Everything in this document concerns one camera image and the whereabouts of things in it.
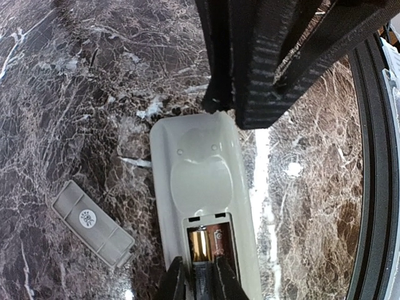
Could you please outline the grey battery cover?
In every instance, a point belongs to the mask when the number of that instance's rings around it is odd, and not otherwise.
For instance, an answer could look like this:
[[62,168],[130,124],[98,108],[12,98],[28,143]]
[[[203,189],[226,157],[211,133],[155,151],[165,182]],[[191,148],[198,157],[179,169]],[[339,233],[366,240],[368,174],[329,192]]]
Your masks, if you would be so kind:
[[108,216],[73,180],[51,204],[63,223],[111,269],[131,258],[134,238]]

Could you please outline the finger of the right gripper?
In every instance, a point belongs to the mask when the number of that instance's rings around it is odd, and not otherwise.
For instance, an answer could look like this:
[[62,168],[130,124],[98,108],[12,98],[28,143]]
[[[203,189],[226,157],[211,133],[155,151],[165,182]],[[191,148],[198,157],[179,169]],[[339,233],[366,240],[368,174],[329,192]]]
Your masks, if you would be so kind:
[[233,106],[229,2],[197,0],[195,3],[211,73],[202,107],[208,113],[228,111]]
[[270,127],[327,68],[398,12],[398,1],[231,2],[237,125]]

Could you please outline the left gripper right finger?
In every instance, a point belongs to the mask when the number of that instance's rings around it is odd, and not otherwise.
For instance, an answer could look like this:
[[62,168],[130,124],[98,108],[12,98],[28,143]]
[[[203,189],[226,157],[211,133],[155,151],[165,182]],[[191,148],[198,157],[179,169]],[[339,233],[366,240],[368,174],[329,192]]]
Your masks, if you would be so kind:
[[218,256],[212,267],[214,276],[215,299],[223,300],[249,300],[241,287],[228,260],[224,256]]

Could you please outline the brown battery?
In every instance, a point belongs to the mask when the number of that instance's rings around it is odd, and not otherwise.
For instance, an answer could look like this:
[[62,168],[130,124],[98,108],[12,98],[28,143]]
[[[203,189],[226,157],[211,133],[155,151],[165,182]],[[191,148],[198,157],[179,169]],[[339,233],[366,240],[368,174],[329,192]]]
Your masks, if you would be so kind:
[[192,271],[195,299],[213,299],[212,254],[208,232],[205,228],[191,231]]

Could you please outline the white remote control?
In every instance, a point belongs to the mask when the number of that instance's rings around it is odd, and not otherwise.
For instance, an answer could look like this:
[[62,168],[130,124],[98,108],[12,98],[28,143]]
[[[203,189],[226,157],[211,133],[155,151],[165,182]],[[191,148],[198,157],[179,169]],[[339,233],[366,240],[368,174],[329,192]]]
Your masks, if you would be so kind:
[[238,129],[224,112],[159,120],[150,132],[164,261],[181,257],[194,298],[194,246],[226,257],[249,299],[261,299],[251,202]]

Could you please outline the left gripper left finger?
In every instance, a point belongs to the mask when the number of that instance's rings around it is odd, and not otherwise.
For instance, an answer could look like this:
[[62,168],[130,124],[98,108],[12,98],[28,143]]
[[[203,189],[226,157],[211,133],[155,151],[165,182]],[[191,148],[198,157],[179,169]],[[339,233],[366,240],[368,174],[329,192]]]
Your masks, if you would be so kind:
[[176,256],[162,277],[157,290],[157,298],[160,300],[185,300],[186,278],[184,272],[183,258]]

